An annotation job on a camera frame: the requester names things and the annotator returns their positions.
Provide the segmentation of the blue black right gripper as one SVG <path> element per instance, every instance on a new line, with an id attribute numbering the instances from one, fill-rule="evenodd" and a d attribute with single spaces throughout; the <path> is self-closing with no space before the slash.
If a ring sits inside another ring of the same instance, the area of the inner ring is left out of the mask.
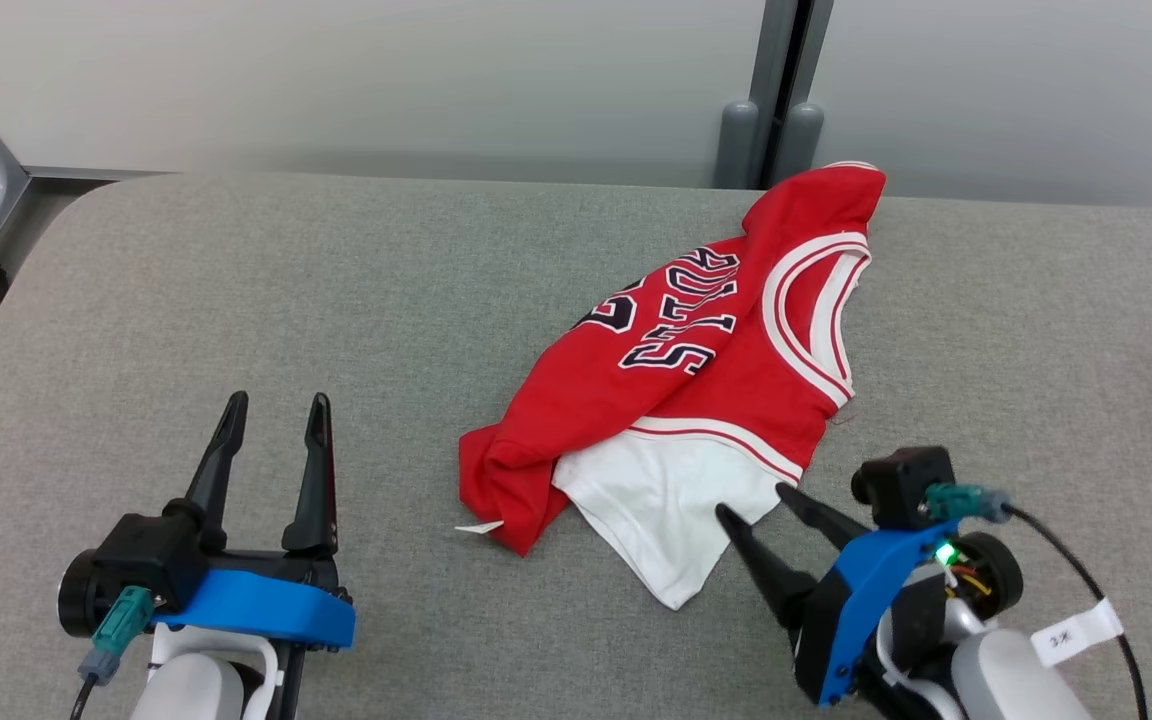
<path id="1" fill-rule="evenodd" d="M 801 691 L 814 705 L 828 707 L 849 691 L 855 665 L 905 579 L 956 530 L 870 532 L 861 521 L 796 486 L 776 486 L 776 495 L 836 550 L 819 583 L 786 564 L 730 506 L 717 505 L 717 520 L 776 623 L 787 632 L 799 632 L 794 675 Z"/>

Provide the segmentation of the aluminium partition post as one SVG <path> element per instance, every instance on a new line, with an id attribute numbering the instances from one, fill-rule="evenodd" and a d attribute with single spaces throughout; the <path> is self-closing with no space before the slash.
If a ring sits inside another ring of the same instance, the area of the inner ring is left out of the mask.
<path id="1" fill-rule="evenodd" d="M 813 168 L 826 113 L 810 100 L 835 0 L 764 0 L 748 99 L 723 106 L 713 185 L 768 190 Z"/>

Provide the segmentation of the grey partition base rail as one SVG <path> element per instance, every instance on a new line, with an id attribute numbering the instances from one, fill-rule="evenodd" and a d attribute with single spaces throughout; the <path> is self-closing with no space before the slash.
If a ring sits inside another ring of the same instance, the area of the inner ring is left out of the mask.
<path id="1" fill-rule="evenodd" d="M 116 170 L 67 167 L 22 167 L 28 177 L 41 181 L 73 181 L 82 183 L 114 183 L 156 176 L 173 176 L 173 170 Z"/>

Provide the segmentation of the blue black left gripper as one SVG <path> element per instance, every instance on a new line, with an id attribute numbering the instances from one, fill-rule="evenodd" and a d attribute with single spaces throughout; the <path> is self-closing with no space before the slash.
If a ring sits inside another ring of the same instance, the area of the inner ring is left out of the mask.
<path id="1" fill-rule="evenodd" d="M 191 520 L 200 550 L 227 548 L 223 511 L 234 457 L 247 429 L 248 393 L 228 397 L 184 497 L 166 503 L 165 516 Z M 332 558 L 338 552 L 338 475 L 332 404 L 316 393 L 306 419 L 306 462 L 294 520 L 282 548 L 293 555 Z M 355 606 L 332 559 L 268 555 L 228 558 L 210 568 L 182 611 L 156 611 L 156 624 L 257 635 L 320 650 L 355 646 Z"/>

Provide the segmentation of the red basketball jersey with lettering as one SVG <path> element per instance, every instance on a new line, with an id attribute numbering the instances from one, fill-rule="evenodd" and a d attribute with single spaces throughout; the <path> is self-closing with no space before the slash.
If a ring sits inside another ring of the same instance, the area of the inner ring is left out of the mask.
<path id="1" fill-rule="evenodd" d="M 655 600 L 685 606 L 730 544 L 717 506 L 764 518 L 855 395 L 844 309 L 884 185 L 861 161 L 786 179 L 740 236 L 582 316 L 503 418 L 461 437 L 470 532 L 525 556 L 576 507 Z"/>

